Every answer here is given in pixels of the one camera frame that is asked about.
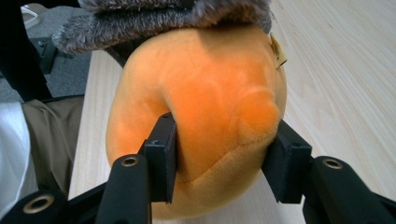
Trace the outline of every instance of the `light wood surface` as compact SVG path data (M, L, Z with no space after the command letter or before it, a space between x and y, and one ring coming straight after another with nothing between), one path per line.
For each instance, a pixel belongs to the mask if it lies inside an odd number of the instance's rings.
M289 58L285 121L315 157L346 161L372 191L396 201L396 2L274 0L272 11ZM106 119L120 72L93 53L71 198L107 180ZM277 204L262 178L211 214L156 223L304 223L301 209Z

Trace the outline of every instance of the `gray fluffy fur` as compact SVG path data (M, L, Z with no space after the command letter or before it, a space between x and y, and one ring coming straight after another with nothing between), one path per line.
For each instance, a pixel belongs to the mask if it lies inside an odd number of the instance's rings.
M93 12L72 18L52 37L66 53L106 50L124 66L148 38L183 27L241 21L271 29L270 0L79 0Z

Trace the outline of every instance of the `orange plush toy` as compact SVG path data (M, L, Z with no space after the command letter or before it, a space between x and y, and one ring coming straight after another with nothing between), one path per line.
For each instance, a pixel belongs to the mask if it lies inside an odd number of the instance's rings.
M277 44L255 25L225 23L152 37L123 69L106 133L110 164L136 154L158 117L177 124L177 179L155 218L195 217L258 177L286 103Z

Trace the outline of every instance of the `screw hole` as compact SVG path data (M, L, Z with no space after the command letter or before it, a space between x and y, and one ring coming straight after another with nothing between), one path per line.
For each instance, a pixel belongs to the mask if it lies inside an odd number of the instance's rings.
M128 157L121 162L121 165L126 166L126 167L135 166L138 162L139 162L138 158Z
M325 159L323 160L323 164L325 164L326 166L332 168L332 169L337 169L340 170L343 168L343 164L341 164L339 161L335 161L332 159Z
M23 212L26 214L39 213L45 210L46 208L50 207L50 205L52 205L54 200L55 198L50 194L41 195L39 197L36 197L29 203L27 203L23 207Z

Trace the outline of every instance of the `plush toy face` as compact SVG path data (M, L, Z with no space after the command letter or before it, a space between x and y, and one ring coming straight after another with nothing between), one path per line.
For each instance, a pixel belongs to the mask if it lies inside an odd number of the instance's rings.
M256 26L164 33L140 46L124 67L107 125L108 160L137 153L158 117L172 112L174 199L155 203L153 216L199 216L253 183L285 102L271 39Z

